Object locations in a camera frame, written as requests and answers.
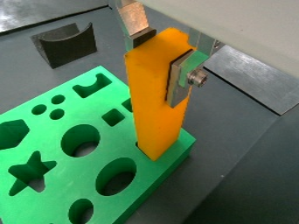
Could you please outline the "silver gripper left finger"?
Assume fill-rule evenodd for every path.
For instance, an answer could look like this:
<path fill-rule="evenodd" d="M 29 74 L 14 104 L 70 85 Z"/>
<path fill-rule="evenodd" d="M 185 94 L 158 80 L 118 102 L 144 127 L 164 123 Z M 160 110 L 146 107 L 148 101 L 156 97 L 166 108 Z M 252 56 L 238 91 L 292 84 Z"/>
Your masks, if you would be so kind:
<path fill-rule="evenodd" d="M 116 18 L 124 33 L 125 49 L 132 50 L 156 35 L 146 20 L 145 8 L 136 0 L 114 0 Z"/>

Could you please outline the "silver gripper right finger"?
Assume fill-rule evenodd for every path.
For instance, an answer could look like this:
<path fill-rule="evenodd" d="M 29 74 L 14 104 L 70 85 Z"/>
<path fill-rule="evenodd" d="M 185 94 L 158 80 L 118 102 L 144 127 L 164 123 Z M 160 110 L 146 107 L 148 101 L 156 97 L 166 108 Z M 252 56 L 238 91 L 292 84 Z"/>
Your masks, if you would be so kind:
<path fill-rule="evenodd" d="M 214 38 L 202 32 L 189 29 L 188 44 L 192 46 L 169 64 L 166 83 L 166 104 L 174 108 L 185 99 L 189 87 L 201 87 L 208 75 L 202 71 L 202 63 L 224 46 Z"/>

